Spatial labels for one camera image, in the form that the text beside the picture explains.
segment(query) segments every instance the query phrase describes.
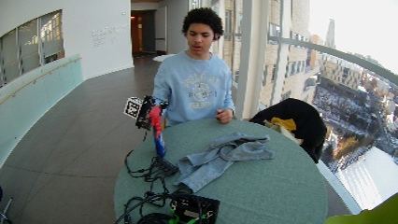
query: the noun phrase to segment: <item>round table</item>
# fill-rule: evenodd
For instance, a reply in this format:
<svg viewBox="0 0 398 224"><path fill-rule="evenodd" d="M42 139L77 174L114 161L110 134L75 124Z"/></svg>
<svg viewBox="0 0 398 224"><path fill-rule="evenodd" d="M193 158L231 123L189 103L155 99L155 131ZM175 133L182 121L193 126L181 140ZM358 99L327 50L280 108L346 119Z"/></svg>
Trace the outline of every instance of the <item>round table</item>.
<svg viewBox="0 0 398 224"><path fill-rule="evenodd" d="M269 136L267 148L274 158L259 161L235 161L221 177L211 181L197 195L219 200L218 224L241 223L323 223L327 214L326 186L315 164L304 150L274 130L242 120L219 124L215 119L189 121L166 128L162 138L166 144L165 159L177 165L178 159L201 152L210 142L229 133ZM147 168L155 156L151 136L126 158L130 170ZM173 185L179 173L165 178L166 187ZM115 217L123 213L123 205L134 197L142 197L150 184L133 178L123 168L114 188ZM138 211L130 216L138 220ZM169 204L158 208L146 204L143 213L170 214Z"/></svg>

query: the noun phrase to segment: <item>gray floor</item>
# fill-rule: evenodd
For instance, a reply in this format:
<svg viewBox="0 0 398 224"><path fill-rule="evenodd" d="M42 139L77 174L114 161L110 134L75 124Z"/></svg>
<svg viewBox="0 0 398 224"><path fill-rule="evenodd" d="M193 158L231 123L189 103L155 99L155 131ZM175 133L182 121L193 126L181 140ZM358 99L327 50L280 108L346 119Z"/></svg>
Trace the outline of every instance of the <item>gray floor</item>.
<svg viewBox="0 0 398 224"><path fill-rule="evenodd" d="M134 68L85 81L28 131L0 169L4 198L13 198L13 223L113 223L113 189L126 153L143 130L123 114L125 100L153 90L158 63L134 59ZM327 185L328 216L347 214Z"/></svg>

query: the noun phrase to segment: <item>doorway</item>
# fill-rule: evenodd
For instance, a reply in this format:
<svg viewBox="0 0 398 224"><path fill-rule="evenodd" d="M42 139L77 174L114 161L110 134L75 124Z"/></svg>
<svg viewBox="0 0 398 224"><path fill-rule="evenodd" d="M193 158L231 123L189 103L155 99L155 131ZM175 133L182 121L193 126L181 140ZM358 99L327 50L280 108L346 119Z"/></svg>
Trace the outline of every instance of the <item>doorway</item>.
<svg viewBox="0 0 398 224"><path fill-rule="evenodd" d="M130 11L133 58L155 55L155 10Z"/></svg>

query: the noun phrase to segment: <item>light blue sweatshirt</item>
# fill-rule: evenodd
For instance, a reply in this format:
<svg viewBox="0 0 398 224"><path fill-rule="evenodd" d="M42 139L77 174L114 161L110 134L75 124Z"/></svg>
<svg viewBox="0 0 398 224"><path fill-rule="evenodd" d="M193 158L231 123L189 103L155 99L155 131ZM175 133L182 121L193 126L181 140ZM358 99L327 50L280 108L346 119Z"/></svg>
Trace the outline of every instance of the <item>light blue sweatshirt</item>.
<svg viewBox="0 0 398 224"><path fill-rule="evenodd" d="M166 126L210 119L217 109L235 110L231 99L231 71L217 55L191 59L185 51L163 59L154 77L153 97L167 102Z"/></svg>

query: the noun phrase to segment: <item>door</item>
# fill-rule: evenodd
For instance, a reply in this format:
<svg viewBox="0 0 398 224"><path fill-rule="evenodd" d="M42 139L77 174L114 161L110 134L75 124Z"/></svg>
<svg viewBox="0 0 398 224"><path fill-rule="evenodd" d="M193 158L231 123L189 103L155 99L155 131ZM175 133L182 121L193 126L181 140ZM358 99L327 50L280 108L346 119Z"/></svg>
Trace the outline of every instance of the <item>door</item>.
<svg viewBox="0 0 398 224"><path fill-rule="evenodd" d="M155 21L155 51L157 55L166 54L166 7L158 8L154 14Z"/></svg>

